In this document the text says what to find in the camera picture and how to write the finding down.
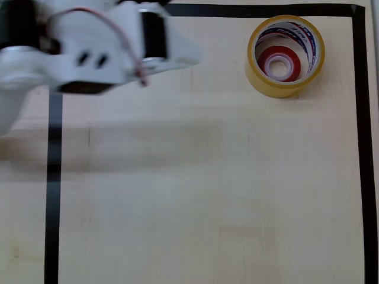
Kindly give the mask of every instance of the light wood surface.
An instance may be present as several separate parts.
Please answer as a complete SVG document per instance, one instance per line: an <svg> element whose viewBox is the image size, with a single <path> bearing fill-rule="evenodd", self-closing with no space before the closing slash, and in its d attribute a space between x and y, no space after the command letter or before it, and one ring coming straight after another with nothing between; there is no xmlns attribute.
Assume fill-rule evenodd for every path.
<svg viewBox="0 0 379 284"><path fill-rule="evenodd" d="M0 139L0 283L43 283L49 92Z"/></svg>
<svg viewBox="0 0 379 284"><path fill-rule="evenodd" d="M352 21L306 19L327 60L293 99L243 72L263 18L189 17L199 66L64 98L61 283L364 282Z"/></svg>

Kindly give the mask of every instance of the red wire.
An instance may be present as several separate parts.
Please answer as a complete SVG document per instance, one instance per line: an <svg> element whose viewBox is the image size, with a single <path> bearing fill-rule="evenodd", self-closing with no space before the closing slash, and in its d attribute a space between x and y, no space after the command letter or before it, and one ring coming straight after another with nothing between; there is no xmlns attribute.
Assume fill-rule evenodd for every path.
<svg viewBox="0 0 379 284"><path fill-rule="evenodd" d="M138 59L135 52L133 51L133 48L131 47L131 44L130 44L130 40L128 39L128 37L126 36L124 31L116 23L112 22L109 18L107 18L105 15L101 14L100 12L97 12L97 11L92 10L90 8L87 8L87 7L70 8L70 9L58 12L57 14L50 17L47 20L47 26L49 26L50 21L54 17L59 17L59 16L62 16L62 15L65 15L65 14L68 14L71 12L75 12L75 11L87 12L87 13L90 13L90 14L96 16L97 18L103 20L106 24L108 24L108 26L110 26L112 28L112 30L114 30L118 34L124 48L128 51L132 61L134 61L134 65L136 67L137 74L138 74L139 78L141 79L142 85L147 86L146 72L144 71L144 67L142 66L141 60Z"/></svg>

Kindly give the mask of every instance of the tape roll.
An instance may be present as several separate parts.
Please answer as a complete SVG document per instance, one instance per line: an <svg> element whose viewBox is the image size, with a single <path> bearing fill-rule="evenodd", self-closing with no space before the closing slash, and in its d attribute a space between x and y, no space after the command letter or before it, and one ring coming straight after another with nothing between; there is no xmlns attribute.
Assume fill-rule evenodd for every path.
<svg viewBox="0 0 379 284"><path fill-rule="evenodd" d="M296 41L305 51L308 59L308 70L304 77L297 80L293 80L292 77L290 78L291 82L275 80L268 76L267 72L264 72L265 68L262 70L259 67L256 59L256 47L265 40L278 36ZM273 98L288 98L295 95L319 74L324 60L324 41L314 25L300 17L280 15L264 21L251 35L245 72L251 85L257 91Z"/></svg>

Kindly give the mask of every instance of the screw hole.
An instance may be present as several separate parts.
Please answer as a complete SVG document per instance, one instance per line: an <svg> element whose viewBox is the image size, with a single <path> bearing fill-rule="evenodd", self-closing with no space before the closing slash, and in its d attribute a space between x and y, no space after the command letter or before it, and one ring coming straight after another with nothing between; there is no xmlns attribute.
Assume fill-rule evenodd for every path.
<svg viewBox="0 0 379 284"><path fill-rule="evenodd" d="M62 46L59 41L57 41L55 38L52 38L50 40L50 54L51 55L57 55L62 53Z"/></svg>
<svg viewBox="0 0 379 284"><path fill-rule="evenodd" d="M81 55L78 57L78 66L83 66L85 61L88 59L88 57L89 57L88 51L82 52Z"/></svg>
<svg viewBox="0 0 379 284"><path fill-rule="evenodd" d="M108 61L108 56L106 54L102 54L99 60L96 63L96 68L100 69L104 66L105 62Z"/></svg>

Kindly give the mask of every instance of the black tape line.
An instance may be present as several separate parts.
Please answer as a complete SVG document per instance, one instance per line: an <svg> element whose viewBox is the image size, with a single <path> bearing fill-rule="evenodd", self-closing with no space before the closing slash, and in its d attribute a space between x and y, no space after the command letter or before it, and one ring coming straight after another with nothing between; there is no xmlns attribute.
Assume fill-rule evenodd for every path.
<svg viewBox="0 0 379 284"><path fill-rule="evenodd" d="M349 4L212 5L167 4L176 17L270 18L277 15L352 17Z"/></svg>
<svg viewBox="0 0 379 284"><path fill-rule="evenodd" d="M356 116L361 175L365 283L378 283L378 232L372 158L370 95L368 90L365 8L350 4L208 5L167 4L176 17L269 18L297 16L351 17L354 44ZM49 102L49 149L47 161L45 284L58 284L60 170L62 164L62 97Z"/></svg>
<svg viewBox="0 0 379 284"><path fill-rule="evenodd" d="M356 123L361 174L365 283L378 283L378 232L372 158L370 95L366 50L365 8L355 7L353 22Z"/></svg>
<svg viewBox="0 0 379 284"><path fill-rule="evenodd" d="M44 283L58 284L60 175L62 164L62 95L49 97Z"/></svg>

